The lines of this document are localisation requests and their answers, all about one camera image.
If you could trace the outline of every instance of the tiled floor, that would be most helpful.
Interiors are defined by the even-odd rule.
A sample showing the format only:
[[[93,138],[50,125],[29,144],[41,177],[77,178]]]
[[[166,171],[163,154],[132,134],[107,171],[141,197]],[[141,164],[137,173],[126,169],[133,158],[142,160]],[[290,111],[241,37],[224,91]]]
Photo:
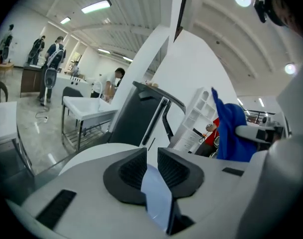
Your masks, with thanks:
[[[26,152],[32,162],[35,174],[58,163],[60,160],[72,154],[67,152],[61,140],[61,99],[52,96],[49,104],[50,111],[38,114],[39,117],[48,116],[47,122],[44,118],[37,119],[36,113],[44,111],[37,101],[37,93],[23,93],[20,98],[22,69],[14,69],[6,73],[6,78],[0,76],[8,89],[8,102],[17,101],[16,121]],[[67,123],[65,127],[75,128],[75,120],[65,116]]]

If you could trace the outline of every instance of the blue cloth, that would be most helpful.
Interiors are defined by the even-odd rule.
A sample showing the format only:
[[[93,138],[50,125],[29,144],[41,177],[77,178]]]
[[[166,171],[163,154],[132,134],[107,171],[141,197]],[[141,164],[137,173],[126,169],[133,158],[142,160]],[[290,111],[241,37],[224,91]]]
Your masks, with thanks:
[[[237,126],[247,125],[243,108],[235,104],[224,104],[218,98],[217,91],[214,88],[211,90],[220,120],[217,128],[220,134],[217,158],[249,162],[256,152],[256,144],[235,134]]]

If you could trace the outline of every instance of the shelf unit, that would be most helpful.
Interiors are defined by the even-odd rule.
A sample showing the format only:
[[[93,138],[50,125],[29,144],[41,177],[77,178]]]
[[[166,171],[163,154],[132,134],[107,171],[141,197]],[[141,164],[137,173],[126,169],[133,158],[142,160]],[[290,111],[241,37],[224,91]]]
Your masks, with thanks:
[[[202,137],[193,129],[195,128],[200,133],[207,133],[206,125],[212,124],[216,118],[217,111],[211,91],[204,87],[197,89],[169,147],[183,152],[196,151],[201,145],[199,140]]]

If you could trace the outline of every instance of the railing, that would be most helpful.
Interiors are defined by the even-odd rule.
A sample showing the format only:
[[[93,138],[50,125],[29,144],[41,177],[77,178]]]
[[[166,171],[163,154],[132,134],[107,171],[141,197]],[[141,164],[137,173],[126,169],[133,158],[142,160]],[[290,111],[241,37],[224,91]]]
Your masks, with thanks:
[[[246,115],[246,121],[255,123],[259,125],[262,122],[262,119],[267,116],[272,116],[274,113],[268,113],[268,112],[260,112],[260,111],[253,111],[253,110],[245,110],[244,111]]]

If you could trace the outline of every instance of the red object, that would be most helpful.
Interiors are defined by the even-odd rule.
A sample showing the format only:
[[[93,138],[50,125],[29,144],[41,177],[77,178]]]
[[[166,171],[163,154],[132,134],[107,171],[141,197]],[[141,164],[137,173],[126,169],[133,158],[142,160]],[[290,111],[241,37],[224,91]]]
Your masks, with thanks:
[[[220,124],[219,118],[213,121],[213,123],[216,125],[216,129],[210,134],[207,139],[205,140],[205,143],[207,145],[213,146],[214,139],[219,135],[219,132],[217,131],[217,128]]]

